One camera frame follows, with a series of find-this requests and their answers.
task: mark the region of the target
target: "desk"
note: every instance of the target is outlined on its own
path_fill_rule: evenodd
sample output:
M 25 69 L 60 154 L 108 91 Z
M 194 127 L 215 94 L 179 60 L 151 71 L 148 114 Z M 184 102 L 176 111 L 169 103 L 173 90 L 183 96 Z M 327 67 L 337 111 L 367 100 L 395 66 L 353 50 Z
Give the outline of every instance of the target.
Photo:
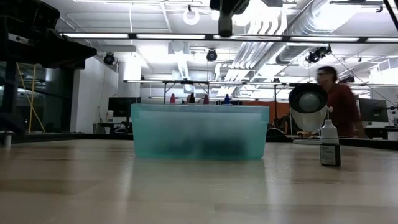
M 388 140 L 389 132 L 398 132 L 398 128 L 396 127 L 365 128 L 365 133 L 369 138 L 382 137 L 384 140 Z
M 267 143 L 264 159 L 239 162 L 147 160 L 133 147 L 84 139 L 0 151 L 1 223 L 52 216 L 53 224 L 398 220 L 393 151 L 341 146 L 342 165 L 334 169 L 319 164 L 319 146 Z
M 120 127 L 124 127 L 124 123 L 98 123 L 97 125 L 99 125 L 101 128 L 110 128 L 110 134 L 114 134 L 114 131 L 117 130 Z M 130 128 L 129 128 L 129 133 L 132 133 L 132 123 L 130 122 Z M 100 131 L 100 134 L 105 134 L 105 130 Z

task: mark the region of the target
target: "glass window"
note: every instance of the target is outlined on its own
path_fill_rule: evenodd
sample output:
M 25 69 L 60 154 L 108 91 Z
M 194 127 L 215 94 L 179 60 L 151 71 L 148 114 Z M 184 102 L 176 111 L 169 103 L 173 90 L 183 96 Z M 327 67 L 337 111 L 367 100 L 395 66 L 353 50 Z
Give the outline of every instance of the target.
M 32 100 L 31 91 L 18 88 L 17 113 L 20 113 L 23 117 L 26 130 L 29 129 L 30 121 L 30 104 L 28 97 Z M 42 93 L 34 93 L 33 105 L 46 133 L 69 131 L 70 100 Z M 42 131 L 42 126 L 34 113 L 32 113 L 31 131 Z
M 6 62 L 0 62 L 0 77 L 6 77 Z M 0 107 L 2 106 L 2 98 L 4 96 L 4 86 L 0 85 Z
M 20 70 L 25 86 L 32 89 L 34 65 L 20 63 Z M 35 91 L 59 97 L 72 97 L 73 70 L 50 69 L 36 66 Z

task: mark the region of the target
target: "teal plastic container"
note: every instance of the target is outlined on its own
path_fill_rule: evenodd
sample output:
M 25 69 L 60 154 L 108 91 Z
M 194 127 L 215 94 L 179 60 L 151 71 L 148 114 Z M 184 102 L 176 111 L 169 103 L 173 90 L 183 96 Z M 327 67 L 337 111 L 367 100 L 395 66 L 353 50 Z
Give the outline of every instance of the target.
M 141 158 L 261 159 L 267 106 L 131 105 Z

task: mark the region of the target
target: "yellow cable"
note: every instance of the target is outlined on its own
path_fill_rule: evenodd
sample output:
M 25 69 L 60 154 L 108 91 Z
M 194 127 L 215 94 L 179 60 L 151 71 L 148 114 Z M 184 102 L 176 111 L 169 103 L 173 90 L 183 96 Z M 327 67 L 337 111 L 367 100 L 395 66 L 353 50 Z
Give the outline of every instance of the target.
M 22 77 L 22 73 L 21 73 L 21 70 L 19 69 L 18 63 L 17 63 L 17 68 L 18 68 L 19 77 L 21 78 L 22 86 L 24 87 L 25 93 L 27 93 L 27 90 L 26 90 L 26 87 L 25 87 L 25 83 L 24 83 L 24 78 Z M 31 106 L 31 108 L 33 110 L 33 113 L 35 114 L 35 117 L 37 118 L 37 121 L 40 123 L 40 126 L 42 127 L 43 133 L 45 133 L 45 129 L 43 127 L 42 121 L 40 120 L 39 116 L 37 116 L 36 110 L 33 107 L 33 104 L 30 101 L 30 98 L 29 98 L 29 96 L 27 94 L 26 94 L 26 97 L 27 97 L 27 101 L 29 101 L 29 104 L 30 104 L 30 106 Z
M 35 91 L 35 80 L 36 80 L 36 65 L 35 65 L 35 67 L 33 68 L 33 82 L 32 82 L 32 99 L 31 99 L 31 101 L 32 101 L 32 104 L 31 104 L 31 106 L 30 106 L 30 116 L 29 116 L 29 134 L 30 134 L 30 130 L 32 129 L 32 113 L 33 113 L 33 104 L 34 104 L 34 102 L 33 102 L 33 100 L 34 100 L 34 91 Z

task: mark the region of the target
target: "white bottle cap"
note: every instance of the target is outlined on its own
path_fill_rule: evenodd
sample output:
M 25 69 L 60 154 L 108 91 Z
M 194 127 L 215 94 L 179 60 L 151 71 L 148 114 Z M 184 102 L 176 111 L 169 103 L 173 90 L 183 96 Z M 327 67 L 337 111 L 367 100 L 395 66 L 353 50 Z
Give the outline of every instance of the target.
M 337 128 L 333 125 L 331 120 L 326 120 L 325 125 L 320 128 L 321 143 L 338 144 Z

